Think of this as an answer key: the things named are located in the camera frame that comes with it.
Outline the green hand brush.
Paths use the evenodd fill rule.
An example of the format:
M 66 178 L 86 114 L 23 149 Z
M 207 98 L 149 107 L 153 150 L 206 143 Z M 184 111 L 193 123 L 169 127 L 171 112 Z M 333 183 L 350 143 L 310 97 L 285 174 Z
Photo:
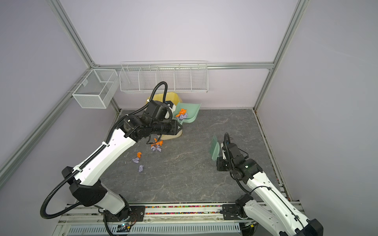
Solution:
M 211 145 L 210 145 L 209 152 L 211 154 L 211 159 L 213 161 L 216 161 L 218 159 L 219 153 L 220 153 L 220 144 L 219 144 L 216 136 L 213 136 L 212 139 L 211 139 Z

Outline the green plastic dustpan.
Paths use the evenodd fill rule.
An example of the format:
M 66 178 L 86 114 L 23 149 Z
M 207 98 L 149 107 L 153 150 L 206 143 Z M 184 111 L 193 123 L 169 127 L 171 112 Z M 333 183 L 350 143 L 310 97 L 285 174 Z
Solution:
M 201 104 L 178 103 L 176 110 L 173 112 L 173 118 L 178 120 L 180 124 L 192 123 L 196 120 L 200 107 Z M 180 120 L 179 116 L 181 115 L 180 112 L 182 109 L 186 110 L 186 114 L 188 114 L 188 116 L 185 119 Z

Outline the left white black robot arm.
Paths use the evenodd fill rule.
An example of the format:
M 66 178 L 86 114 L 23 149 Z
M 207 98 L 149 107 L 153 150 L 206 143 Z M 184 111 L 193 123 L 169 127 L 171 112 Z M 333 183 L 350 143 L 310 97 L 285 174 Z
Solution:
M 142 108 L 121 117 L 96 151 L 80 164 L 63 169 L 64 180 L 48 194 L 41 205 L 42 218 L 56 218 L 83 205 L 103 208 L 119 221 L 129 219 L 132 211 L 128 202 L 105 187 L 100 177 L 121 154 L 141 139 L 150 139 L 152 135 L 176 135 L 182 130 L 182 125 L 173 118 L 174 104 L 166 100 L 167 90 L 167 82 L 159 82 L 153 88 L 148 102 Z M 57 213 L 47 213 L 53 196 L 66 183 L 77 203 Z

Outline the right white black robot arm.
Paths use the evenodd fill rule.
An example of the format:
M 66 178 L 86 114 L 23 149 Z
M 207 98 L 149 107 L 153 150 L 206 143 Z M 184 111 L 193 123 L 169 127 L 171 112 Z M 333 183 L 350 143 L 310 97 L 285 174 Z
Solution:
M 274 236 L 322 236 L 324 228 L 309 219 L 270 181 L 257 162 L 231 141 L 225 133 L 217 170 L 227 171 L 245 195 L 235 201 L 235 216 L 250 218 Z

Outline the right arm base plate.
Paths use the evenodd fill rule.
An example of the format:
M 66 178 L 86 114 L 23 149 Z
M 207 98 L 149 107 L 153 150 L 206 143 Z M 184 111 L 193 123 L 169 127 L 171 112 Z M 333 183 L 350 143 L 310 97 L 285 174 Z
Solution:
M 220 213 L 223 215 L 224 220 L 236 220 L 245 217 L 242 208 L 237 204 L 223 204 Z

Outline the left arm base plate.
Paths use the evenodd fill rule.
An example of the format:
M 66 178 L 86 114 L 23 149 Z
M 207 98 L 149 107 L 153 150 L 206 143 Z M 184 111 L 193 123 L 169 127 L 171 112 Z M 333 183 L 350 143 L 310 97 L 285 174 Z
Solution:
M 145 215 L 145 206 L 129 206 L 127 210 L 121 210 L 117 214 L 112 214 L 108 210 L 104 211 L 107 222 L 141 222 Z

